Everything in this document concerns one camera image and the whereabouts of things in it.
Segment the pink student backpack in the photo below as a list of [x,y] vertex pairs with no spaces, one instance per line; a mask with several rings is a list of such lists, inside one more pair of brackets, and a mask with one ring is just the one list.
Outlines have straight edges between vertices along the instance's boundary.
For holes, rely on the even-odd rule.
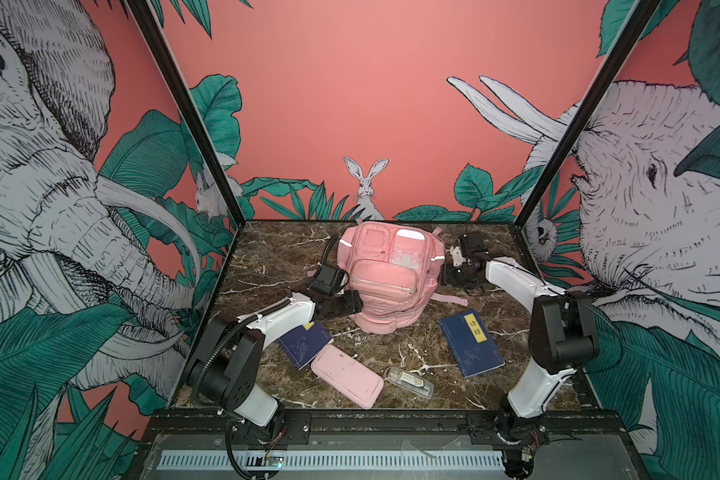
[[351,316],[364,332],[390,334],[415,323],[430,301],[466,307],[462,297],[436,292],[446,263],[441,230],[360,222],[339,239],[338,266],[348,273],[362,310]]

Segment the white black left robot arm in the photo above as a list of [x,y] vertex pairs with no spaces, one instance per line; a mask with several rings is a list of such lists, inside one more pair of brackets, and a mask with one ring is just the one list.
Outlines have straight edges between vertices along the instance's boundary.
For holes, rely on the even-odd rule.
[[348,316],[362,308],[355,290],[329,296],[291,292],[256,312],[211,320],[182,373],[192,406],[269,426],[280,404],[257,384],[263,350],[312,320]]

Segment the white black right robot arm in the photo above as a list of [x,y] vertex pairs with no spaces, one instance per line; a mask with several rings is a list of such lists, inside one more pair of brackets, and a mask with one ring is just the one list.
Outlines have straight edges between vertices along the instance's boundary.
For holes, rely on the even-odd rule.
[[587,295],[548,284],[512,258],[448,263],[441,282],[468,289],[490,283],[530,313],[530,360],[507,394],[515,418],[541,416],[561,386],[599,354],[595,311]]

